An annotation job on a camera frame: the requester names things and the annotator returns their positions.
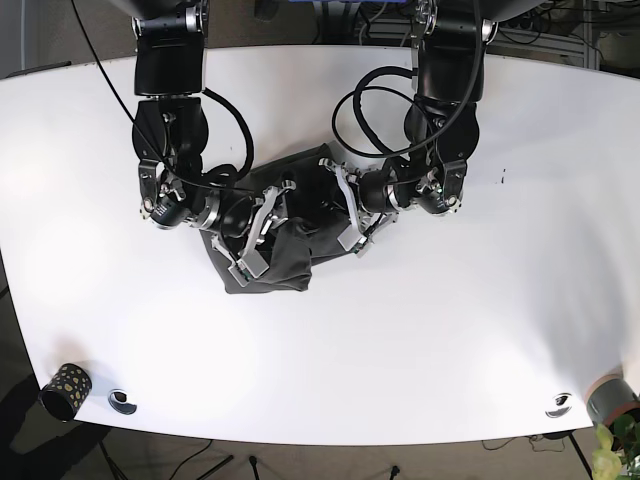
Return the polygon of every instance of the gray pot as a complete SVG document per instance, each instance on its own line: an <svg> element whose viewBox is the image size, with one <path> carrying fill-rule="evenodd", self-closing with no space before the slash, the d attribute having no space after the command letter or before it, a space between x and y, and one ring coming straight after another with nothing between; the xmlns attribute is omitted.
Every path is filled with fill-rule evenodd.
<svg viewBox="0 0 640 480"><path fill-rule="evenodd" d="M607 375L598 380L587 393L587 412L594 424L611 427L625 413L640 421L640 401L631 387L619 375Z"/></svg>

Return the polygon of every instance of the metal bracket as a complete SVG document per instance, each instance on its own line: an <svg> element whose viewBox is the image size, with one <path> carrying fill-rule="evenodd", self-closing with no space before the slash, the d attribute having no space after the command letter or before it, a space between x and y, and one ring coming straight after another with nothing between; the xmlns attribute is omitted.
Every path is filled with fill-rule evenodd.
<svg viewBox="0 0 640 480"><path fill-rule="evenodd" d="M346 168L342 165L338 165L328 158L322 158L319 165L325 167L336 176L338 187L340 187L340 190L347 202L350 225L340 234L340 236L338 236L338 242L346 252L351 252L358 246L358 244L364 246L367 242L367 237L362 231L356 197L349 186L349 181L347 180L349 172L347 172Z"/></svg>
<svg viewBox="0 0 640 480"><path fill-rule="evenodd" d="M231 276L233 278L236 279L238 284L243 288L246 287L247 285L249 285L249 281L245 278L244 274L242 273L242 271L238 267L238 264L236 263L235 259L233 258L233 255L231 255L231 252L229 252L229 250L227 250L224 247L224 245L222 245L222 242L220 242L220 239L218 238L217 235L212 235L211 236L211 246L213 248L215 248L218 252L220 252L227 260L229 260L231 262L231 266L229 266L229 268L227 268L227 270L229 270L229 273L231 274Z"/></svg>
<svg viewBox="0 0 640 480"><path fill-rule="evenodd" d="M249 236L247 237L247 243L244 247L240 260L238 260L238 266L242 270L249 272L253 278L260 278L260 276L269 269L269 264L264 258L262 258L260 252L256 250L256 246L260 239L262 227L268 220L269 215L276 204L278 193L277 187L269 187L264 191L264 203L253 218L251 230L249 230Z"/></svg>

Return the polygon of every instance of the black cup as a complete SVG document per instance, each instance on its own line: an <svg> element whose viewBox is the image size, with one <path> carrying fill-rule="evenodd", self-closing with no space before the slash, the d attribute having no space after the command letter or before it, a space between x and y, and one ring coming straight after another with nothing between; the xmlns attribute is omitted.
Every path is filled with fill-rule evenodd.
<svg viewBox="0 0 640 480"><path fill-rule="evenodd" d="M75 418L91 386L87 372L73 363L65 363L40 391L40 403L52 417L68 422Z"/></svg>

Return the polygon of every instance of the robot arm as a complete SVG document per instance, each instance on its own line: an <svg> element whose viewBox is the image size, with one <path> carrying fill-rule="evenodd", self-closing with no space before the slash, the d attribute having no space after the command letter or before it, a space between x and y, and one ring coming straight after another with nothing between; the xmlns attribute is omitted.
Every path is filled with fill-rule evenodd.
<svg viewBox="0 0 640 480"><path fill-rule="evenodd" d="M212 256L216 268L222 275L218 263L224 261L229 278L246 287L268 276L275 259L286 263L278 254L285 243L282 232L296 241L302 238L302 251L311 257L322 252L316 257L326 259L362 253L376 231L413 205L432 214L455 211L467 160L479 138L476 103L482 96L484 52L496 32L495 20L526 11L538 0L418 0L413 70L377 69L352 93L356 119L382 153L367 154L346 145L335 131L334 115L336 137L347 149L386 159L381 169L365 173L337 165L326 147L252 170L248 126L229 102L203 86L208 0L113 2L133 16L134 89L147 97L139 102L133 128L141 214L161 229L186 223L207 232L217 252L216 259ZM482 12L490 12L489 18L482 18ZM368 84L388 74L412 79L416 89L405 120L411 143L405 152L387 148L360 108L364 90L385 89ZM201 92L238 121L247 144L240 170L221 165L203 171L208 125L200 98L193 96Z"/></svg>

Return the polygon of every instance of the green leaf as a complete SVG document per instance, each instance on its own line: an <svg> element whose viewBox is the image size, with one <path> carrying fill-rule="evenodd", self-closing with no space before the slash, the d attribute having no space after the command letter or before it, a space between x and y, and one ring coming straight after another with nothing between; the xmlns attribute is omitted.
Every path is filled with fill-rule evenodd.
<svg viewBox="0 0 640 480"><path fill-rule="evenodd" d="M636 421L627 413L620 415L613 422L613 433L620 440L624 440L636 427Z"/></svg>
<svg viewBox="0 0 640 480"><path fill-rule="evenodd" d="M613 435L611 431L601 423L596 427L596 438L603 450L611 450L611 447L613 447Z"/></svg>
<svg viewBox="0 0 640 480"><path fill-rule="evenodd" d="M622 462L611 450L594 450L592 458L594 480L615 480L620 475Z"/></svg>

